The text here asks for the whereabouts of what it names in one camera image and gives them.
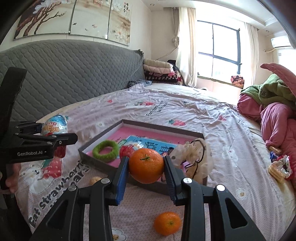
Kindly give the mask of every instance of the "human hand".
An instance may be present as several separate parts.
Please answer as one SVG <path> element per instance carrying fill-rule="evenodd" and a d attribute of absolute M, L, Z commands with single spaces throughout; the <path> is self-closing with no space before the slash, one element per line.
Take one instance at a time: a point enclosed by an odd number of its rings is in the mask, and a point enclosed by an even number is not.
<path fill-rule="evenodd" d="M 18 177 L 19 172 L 22 168 L 22 165 L 20 163 L 15 163 L 12 165 L 13 174 L 6 179 L 5 184 L 9 188 L 7 190 L 1 190 L 0 194 L 11 194 L 15 193 L 18 189 Z"/>

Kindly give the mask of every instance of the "ceiling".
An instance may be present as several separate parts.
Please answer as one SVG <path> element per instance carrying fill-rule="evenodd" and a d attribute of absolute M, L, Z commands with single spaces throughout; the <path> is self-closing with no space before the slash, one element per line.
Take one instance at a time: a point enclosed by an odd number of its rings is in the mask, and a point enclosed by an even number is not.
<path fill-rule="evenodd" d="M 269 36 L 282 31 L 277 19 L 257 0 L 142 0 L 151 11 L 164 7 L 194 7 L 199 12 L 214 12 L 221 16 L 236 18 L 257 27 Z"/>

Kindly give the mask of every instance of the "tangerine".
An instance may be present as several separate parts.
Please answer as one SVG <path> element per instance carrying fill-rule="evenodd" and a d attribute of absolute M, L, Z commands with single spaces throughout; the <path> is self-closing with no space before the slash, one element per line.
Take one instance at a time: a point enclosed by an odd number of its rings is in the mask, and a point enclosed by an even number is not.
<path fill-rule="evenodd" d="M 181 219 L 177 213 L 161 213 L 154 220 L 155 231 L 163 236 L 174 234 L 181 227 Z"/>
<path fill-rule="evenodd" d="M 162 156 L 157 151 L 148 148 L 136 150 L 128 161 L 131 176 L 143 184 L 156 182 L 162 176 L 164 168 Z"/>

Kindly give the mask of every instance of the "air conditioner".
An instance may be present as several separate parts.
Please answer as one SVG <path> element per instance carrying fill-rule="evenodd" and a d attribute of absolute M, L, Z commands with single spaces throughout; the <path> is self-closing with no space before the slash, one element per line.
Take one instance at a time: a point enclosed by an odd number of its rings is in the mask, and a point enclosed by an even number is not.
<path fill-rule="evenodd" d="M 274 48 L 293 48 L 288 35 L 272 38 L 271 44 Z"/>

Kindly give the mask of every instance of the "blue gripper pad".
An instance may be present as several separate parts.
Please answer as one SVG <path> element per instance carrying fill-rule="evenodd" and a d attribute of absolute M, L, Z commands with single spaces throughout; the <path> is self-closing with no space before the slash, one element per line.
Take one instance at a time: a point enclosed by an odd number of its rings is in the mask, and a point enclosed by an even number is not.
<path fill-rule="evenodd" d="M 177 205 L 180 199 L 183 198 L 180 176 L 184 176 L 184 174 L 181 169 L 176 170 L 169 156 L 165 156 L 163 160 L 165 163 L 165 179 L 168 186 L 170 199 L 175 205 Z"/>
<path fill-rule="evenodd" d="M 123 200 L 128 178 L 128 157 L 123 157 L 112 180 L 110 205 L 118 206 Z"/>

